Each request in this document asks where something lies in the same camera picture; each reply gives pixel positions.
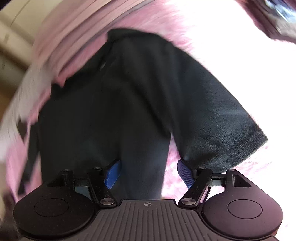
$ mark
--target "crosshair marking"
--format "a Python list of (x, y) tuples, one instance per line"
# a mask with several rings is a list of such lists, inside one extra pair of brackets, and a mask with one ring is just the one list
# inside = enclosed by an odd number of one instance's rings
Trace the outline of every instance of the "crosshair marking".
[(145, 205), (146, 207), (150, 207), (150, 206), (153, 205), (153, 204), (150, 203), (150, 202), (146, 202), (146, 203), (144, 203), (144, 205)]

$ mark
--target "black fabric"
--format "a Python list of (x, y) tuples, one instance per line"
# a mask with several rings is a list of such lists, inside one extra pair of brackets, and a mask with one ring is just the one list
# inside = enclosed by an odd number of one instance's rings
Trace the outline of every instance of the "black fabric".
[(109, 32), (106, 44), (39, 114), (42, 178), (122, 161), (117, 199), (160, 197), (173, 133), (192, 167), (224, 172), (266, 136), (201, 64), (155, 34)]
[(13, 208), (15, 206), (15, 200), (12, 193), (10, 192), (3, 193), (2, 199), (4, 202), (5, 216), (3, 222), (0, 219), (0, 240), (17, 241), (20, 239), (20, 235), (17, 231), (17, 226), (13, 219)]
[(17, 130), (20, 134), (20, 137), (22, 138), (22, 140), (25, 139), (25, 136), (27, 134), (27, 123), (26, 122), (22, 122), (20, 119), (17, 123)]
[(8, 4), (10, 0), (0, 0), (0, 10)]
[(34, 165), (36, 163), (37, 156), (39, 154), (39, 141), (38, 141), (38, 123), (31, 125), (28, 159), (24, 168), (22, 178), (20, 180), (18, 195), (25, 194), (25, 185), (30, 181), (31, 174), (33, 172)]

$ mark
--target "silver screw head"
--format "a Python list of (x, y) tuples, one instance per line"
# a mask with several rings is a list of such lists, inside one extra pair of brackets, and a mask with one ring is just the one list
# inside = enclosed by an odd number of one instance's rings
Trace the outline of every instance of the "silver screw head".
[(108, 205), (112, 205), (112, 204), (114, 204), (115, 201), (114, 201), (113, 198), (106, 197), (106, 198), (101, 199), (100, 203), (101, 203), (102, 205), (106, 205), (106, 206), (108, 206)]
[(190, 198), (190, 197), (183, 198), (183, 199), (181, 200), (181, 202), (182, 202), (184, 205), (188, 205), (188, 206), (196, 204), (196, 201), (195, 201), (193, 198)]

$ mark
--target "beige wall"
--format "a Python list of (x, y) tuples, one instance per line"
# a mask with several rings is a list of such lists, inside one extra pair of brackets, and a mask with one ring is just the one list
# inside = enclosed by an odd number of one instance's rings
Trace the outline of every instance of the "beige wall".
[[(8, 106), (12, 92), (8, 89), (0, 86), (0, 119), (2, 119), (3, 113)], [(3, 218), (4, 214), (4, 204), (2, 200), (2, 192), (6, 187), (5, 181), (5, 166), (0, 163), (0, 218)]]
[(11, 99), (11, 93), (0, 87), (0, 119), (2, 119), (3, 113), (7, 108)]

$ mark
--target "round pad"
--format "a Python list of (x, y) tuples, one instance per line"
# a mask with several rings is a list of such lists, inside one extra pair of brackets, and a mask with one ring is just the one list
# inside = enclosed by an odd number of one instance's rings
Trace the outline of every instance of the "round pad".
[(43, 217), (57, 217), (64, 214), (69, 209), (69, 204), (63, 199), (49, 198), (38, 202), (34, 210)]
[(229, 203), (228, 211), (237, 218), (252, 219), (262, 213), (262, 207), (252, 200), (239, 199)]
[(91, 200), (64, 187), (32, 192), (14, 208), (18, 229), (31, 239), (57, 239), (73, 234), (83, 228), (93, 214)]

